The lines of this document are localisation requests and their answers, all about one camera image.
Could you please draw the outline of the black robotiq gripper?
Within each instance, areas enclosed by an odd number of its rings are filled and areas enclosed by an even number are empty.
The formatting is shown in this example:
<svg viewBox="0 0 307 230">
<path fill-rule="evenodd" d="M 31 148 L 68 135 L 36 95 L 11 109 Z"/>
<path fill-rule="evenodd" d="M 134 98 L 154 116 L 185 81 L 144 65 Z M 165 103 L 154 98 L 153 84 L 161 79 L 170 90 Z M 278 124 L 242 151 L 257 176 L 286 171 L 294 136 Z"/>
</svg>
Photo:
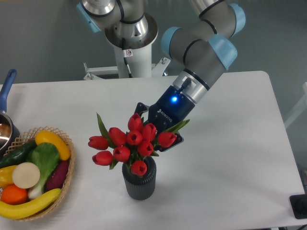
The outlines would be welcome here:
<svg viewBox="0 0 307 230">
<path fill-rule="evenodd" d="M 148 106 L 138 102 L 136 105 L 134 113 L 139 115 L 142 123 L 152 123 L 157 133 L 161 133 L 158 136 L 160 152 L 167 151 L 184 141 L 179 132 L 163 132 L 183 121 L 195 107 L 195 104 L 183 94 L 183 90 L 182 87 L 176 89 L 174 86 L 169 86 L 155 104 Z"/>
</svg>

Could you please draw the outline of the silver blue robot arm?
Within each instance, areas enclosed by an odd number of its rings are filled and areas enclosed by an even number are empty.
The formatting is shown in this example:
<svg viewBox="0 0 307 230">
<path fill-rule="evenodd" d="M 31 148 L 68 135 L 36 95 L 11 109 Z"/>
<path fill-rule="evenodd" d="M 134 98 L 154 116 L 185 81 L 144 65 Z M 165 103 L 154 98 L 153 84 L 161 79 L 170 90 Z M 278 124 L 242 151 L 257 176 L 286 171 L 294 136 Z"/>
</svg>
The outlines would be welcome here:
<svg viewBox="0 0 307 230">
<path fill-rule="evenodd" d="M 161 39 L 163 52 L 180 62 L 184 70 L 158 101 L 138 104 L 138 114 L 157 133 L 178 131 L 183 120 L 237 57 L 230 37 L 246 22 L 243 9 L 223 0 L 193 0 L 199 22 L 184 30 L 167 29 Z M 103 31 L 113 46 L 120 78 L 152 77 L 152 43 L 158 35 L 154 18 L 144 11 L 142 0 L 82 0 L 77 11 L 93 32 Z"/>
</svg>

